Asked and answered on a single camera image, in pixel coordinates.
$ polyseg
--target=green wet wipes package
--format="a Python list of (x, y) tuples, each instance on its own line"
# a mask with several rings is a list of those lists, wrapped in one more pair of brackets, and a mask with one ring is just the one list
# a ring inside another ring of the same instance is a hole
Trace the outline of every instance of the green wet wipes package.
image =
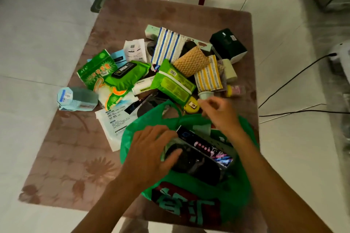
[(128, 90), (118, 91), (116, 87), (105, 83), (105, 78), (117, 69), (109, 53), (103, 50), (77, 71), (86, 87), (98, 94), (98, 100), (107, 111), (119, 103), (128, 93)]
[(196, 86), (182, 75), (167, 59), (155, 75), (151, 89), (159, 89), (184, 107)]
[(150, 67), (151, 65), (147, 63), (130, 61), (108, 75), (105, 82), (116, 87), (118, 91), (131, 90), (135, 83), (148, 73)]

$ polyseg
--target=human hand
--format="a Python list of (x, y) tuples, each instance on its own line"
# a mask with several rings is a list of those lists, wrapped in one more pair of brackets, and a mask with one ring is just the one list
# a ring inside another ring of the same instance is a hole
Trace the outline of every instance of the human hand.
[(208, 116), (216, 128), (226, 136), (245, 133), (229, 100), (213, 96), (206, 100), (199, 99), (198, 104), (203, 110), (202, 115)]
[(165, 125), (146, 126), (137, 131), (118, 177), (132, 183), (140, 192), (164, 178), (182, 152), (177, 149), (164, 162), (160, 160), (166, 144), (176, 137), (177, 133)]

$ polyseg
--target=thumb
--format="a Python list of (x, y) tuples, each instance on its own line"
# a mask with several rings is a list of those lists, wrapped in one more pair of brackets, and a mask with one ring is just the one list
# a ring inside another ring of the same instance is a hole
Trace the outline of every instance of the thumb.
[(207, 102), (206, 100), (199, 99), (198, 104), (210, 118), (215, 116), (216, 109), (214, 109), (209, 102)]
[(175, 151), (173, 151), (170, 156), (162, 163), (161, 168), (166, 171), (166, 173), (169, 172), (169, 170), (175, 165), (175, 163), (178, 160), (178, 157), (181, 155), (182, 149), (178, 148)]

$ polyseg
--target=brown textured sponge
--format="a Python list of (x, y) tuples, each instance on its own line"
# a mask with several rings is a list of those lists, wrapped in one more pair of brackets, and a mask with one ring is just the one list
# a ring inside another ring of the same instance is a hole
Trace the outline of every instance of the brown textured sponge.
[(199, 46), (196, 46), (177, 59), (173, 65), (185, 77), (190, 77), (202, 70), (209, 63), (209, 58), (203, 54)]

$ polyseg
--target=purple and black package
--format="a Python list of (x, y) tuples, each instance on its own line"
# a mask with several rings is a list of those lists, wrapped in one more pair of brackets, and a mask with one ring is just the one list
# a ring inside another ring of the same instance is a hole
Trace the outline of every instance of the purple and black package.
[(212, 144), (208, 143), (203, 138), (199, 137), (197, 134), (186, 129), (185, 127), (180, 126), (176, 132), (180, 139), (194, 147), (205, 156), (214, 160), (221, 167), (226, 169), (233, 161), (231, 156), (214, 147)]

